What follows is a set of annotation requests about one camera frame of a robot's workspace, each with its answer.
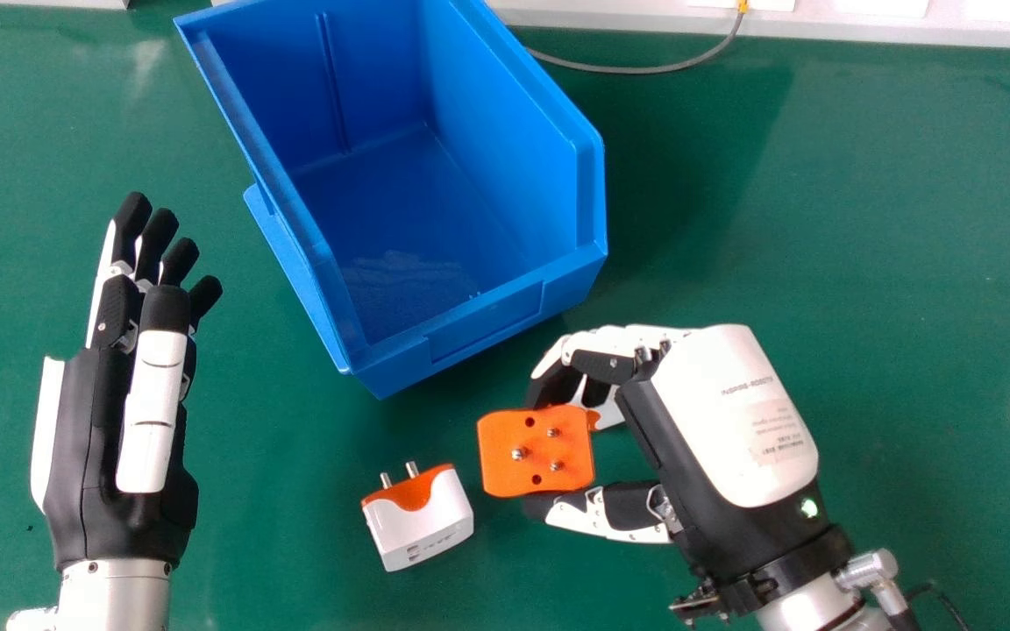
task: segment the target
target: robotic hand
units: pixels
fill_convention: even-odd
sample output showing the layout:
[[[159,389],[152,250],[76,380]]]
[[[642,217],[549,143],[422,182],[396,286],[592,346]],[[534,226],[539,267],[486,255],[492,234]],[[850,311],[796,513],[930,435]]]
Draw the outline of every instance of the robotic hand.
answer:
[[[197,516],[182,463],[197,324],[221,295],[180,287],[197,246],[168,209],[131,193],[108,226],[84,348],[44,359],[30,491],[53,538],[57,607],[16,612],[8,631],[161,631],[170,574]]]
[[[767,631],[918,630],[894,556],[853,556],[828,520],[813,436],[749,328],[565,335],[534,369],[525,405],[570,402],[600,410],[600,428],[624,420],[661,480],[533,495],[525,512],[609,539],[676,543],[701,579],[670,606],[685,626],[754,614]]]

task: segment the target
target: green table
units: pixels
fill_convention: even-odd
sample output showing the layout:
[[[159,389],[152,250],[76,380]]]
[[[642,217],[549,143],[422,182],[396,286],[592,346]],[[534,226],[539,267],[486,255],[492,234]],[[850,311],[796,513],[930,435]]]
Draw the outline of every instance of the green table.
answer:
[[[140,189],[225,287],[189,399],[202,506],[177,630],[677,628],[666,606],[693,581],[676,551],[480,491],[478,416],[521,402],[558,335],[634,321],[750,324],[857,546],[937,580],[974,628],[1010,628],[1010,51],[741,39],[679,76],[553,71],[608,147],[592,298],[377,402],[333,370],[243,207],[251,176],[170,21],[199,4],[0,9],[0,627],[56,599],[27,483],[40,359],[76,351],[104,223]],[[522,35],[625,64],[712,41]],[[596,455],[603,481],[648,472],[624,428]],[[478,529],[385,574],[358,501],[412,458],[457,464]]]

